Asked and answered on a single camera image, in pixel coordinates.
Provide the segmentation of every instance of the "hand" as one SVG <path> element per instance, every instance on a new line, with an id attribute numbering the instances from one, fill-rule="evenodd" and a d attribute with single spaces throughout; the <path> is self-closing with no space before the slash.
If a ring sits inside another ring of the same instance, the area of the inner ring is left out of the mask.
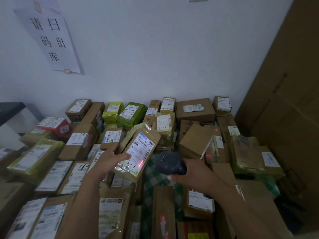
<path id="1" fill-rule="evenodd" d="M 119 144 L 115 144 L 112 148 L 107 149 L 104 153 L 102 153 L 88 174 L 97 176 L 98 179 L 102 181 L 105 179 L 107 173 L 111 172 L 119 162 L 131 158 L 131 154 L 127 153 L 115 155 L 114 152 L 118 146 Z"/>

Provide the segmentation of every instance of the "white label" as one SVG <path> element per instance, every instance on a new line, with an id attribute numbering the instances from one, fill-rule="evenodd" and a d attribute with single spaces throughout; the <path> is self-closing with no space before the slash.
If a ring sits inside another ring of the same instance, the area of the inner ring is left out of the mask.
<path id="1" fill-rule="evenodd" d="M 42 130 L 42 129 L 39 129 L 39 128 L 34 128 L 30 133 L 42 134 L 44 132 L 45 132 L 45 130 Z"/>
<path id="2" fill-rule="evenodd" d="M 175 99 L 164 98 L 161 106 L 161 110 L 173 111 Z"/>
<path id="3" fill-rule="evenodd" d="M 6 239 L 26 239 L 46 198 L 26 203 L 15 218 Z"/>
<path id="4" fill-rule="evenodd" d="M 121 142 L 121 138 L 122 139 L 124 138 L 122 136 L 122 131 L 108 131 L 108 132 L 105 133 L 105 137 L 103 139 L 103 143 Z"/>
<path id="5" fill-rule="evenodd" d="M 193 190 L 189 192 L 188 205 L 213 213 L 213 200 Z"/>
<path id="6" fill-rule="evenodd" d="M 171 115 L 161 115 L 157 117 L 157 131 L 168 130 L 171 124 Z"/>
<path id="7" fill-rule="evenodd" d="M 124 165 L 127 172 L 137 176 L 153 147 L 154 143 L 140 132 L 126 152 L 132 155 L 131 158 L 119 164 Z"/>
<path id="8" fill-rule="evenodd" d="M 229 98 L 218 97 L 217 110 L 230 112 L 231 109 L 232 109 L 232 104 L 230 103 Z"/>
<path id="9" fill-rule="evenodd" d="M 228 131 L 231 136 L 240 136 L 240 132 L 236 126 L 229 126 Z"/>
<path id="10" fill-rule="evenodd" d="M 30 239 L 54 239 L 67 203 L 45 207 Z"/>
<path id="11" fill-rule="evenodd" d="M 90 138 L 90 134 L 88 133 L 72 133 L 66 145 L 82 145 L 82 147 L 86 147 Z"/>
<path id="12" fill-rule="evenodd" d="M 88 100 L 77 100 L 68 112 L 80 112 Z"/>
<path id="13" fill-rule="evenodd" d="M 188 105 L 188 106 L 183 106 L 184 112 L 198 112 L 198 111 L 204 111 L 204 106 L 202 104 L 198 105 Z"/>
<path id="14" fill-rule="evenodd" d="M 64 118 L 46 117 L 38 126 L 57 128 L 64 120 Z"/>
<path id="15" fill-rule="evenodd" d="M 127 105 L 124 111 L 120 114 L 121 117 L 131 119 L 134 113 L 138 110 L 139 106 Z"/>
<path id="16" fill-rule="evenodd" d="M 72 194 L 78 192 L 82 179 L 89 167 L 89 163 L 77 163 L 70 174 L 68 183 L 64 186 L 61 194 Z"/>
<path id="17" fill-rule="evenodd" d="M 156 115 L 156 113 L 157 113 L 157 108 L 151 108 L 151 107 L 149 107 L 148 109 L 147 109 L 147 112 L 146 112 L 146 115 L 148 115 L 148 116 L 155 116 Z"/>
<path id="18" fill-rule="evenodd" d="M 264 162 L 265 162 L 265 166 L 266 167 L 279 167 L 280 165 L 277 162 L 277 160 L 275 159 L 273 153 L 271 152 L 261 152 L 263 158 L 264 158 Z"/>
<path id="19" fill-rule="evenodd" d="M 133 222 L 131 227 L 130 239 L 139 239 L 140 234 L 140 223 Z"/>
<path id="20" fill-rule="evenodd" d="M 72 161 L 56 161 L 36 191 L 56 191 L 64 179 L 65 174 L 68 172 L 71 164 Z"/>
<path id="21" fill-rule="evenodd" d="M 26 171 L 31 168 L 49 150 L 51 145 L 38 145 L 28 152 L 15 166 L 15 169 Z"/>
<path id="22" fill-rule="evenodd" d="M 109 105 L 107 112 L 118 112 L 120 105 Z"/>
<path id="23" fill-rule="evenodd" d="M 88 160 L 88 161 L 90 161 L 90 160 L 93 158 L 94 154 L 95 154 L 97 151 L 100 151 L 100 150 L 101 150 L 101 149 L 100 149 L 100 146 L 101 146 L 101 144 L 94 144 L 94 145 L 93 145 L 91 151 L 90 151 L 89 154 L 87 155 L 87 160 Z"/>

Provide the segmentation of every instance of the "wall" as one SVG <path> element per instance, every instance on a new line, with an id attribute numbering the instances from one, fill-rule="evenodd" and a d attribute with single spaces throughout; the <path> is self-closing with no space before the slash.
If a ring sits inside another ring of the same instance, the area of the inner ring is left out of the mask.
<path id="1" fill-rule="evenodd" d="M 12 101 L 63 116 L 76 98 L 135 101 L 228 95 L 237 112 L 292 0 L 58 0 L 85 75 L 50 70 L 0 6 L 1 85 Z"/>

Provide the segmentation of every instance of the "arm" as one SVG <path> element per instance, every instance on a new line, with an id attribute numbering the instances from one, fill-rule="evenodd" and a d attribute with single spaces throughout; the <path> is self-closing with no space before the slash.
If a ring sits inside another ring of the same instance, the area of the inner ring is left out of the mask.
<path id="1" fill-rule="evenodd" d="M 70 210 L 69 220 L 63 230 L 63 239 L 87 239 L 99 237 L 99 205 L 100 182 L 112 171 L 115 166 L 130 159 L 130 154 L 114 155 L 118 146 L 102 153 L 94 167 L 84 176 L 78 194 Z"/>
<path id="2" fill-rule="evenodd" d="M 253 214 L 235 188 L 221 180 L 204 163 L 195 159 L 183 161 L 187 173 L 167 178 L 214 198 L 229 217 L 238 238 L 282 239 Z"/>

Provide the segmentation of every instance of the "yellow label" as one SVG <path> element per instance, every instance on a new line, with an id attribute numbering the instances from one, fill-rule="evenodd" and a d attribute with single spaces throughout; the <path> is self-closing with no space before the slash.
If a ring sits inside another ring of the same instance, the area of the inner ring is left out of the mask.
<path id="1" fill-rule="evenodd" d="M 188 239 L 209 239 L 208 233 L 188 233 Z"/>

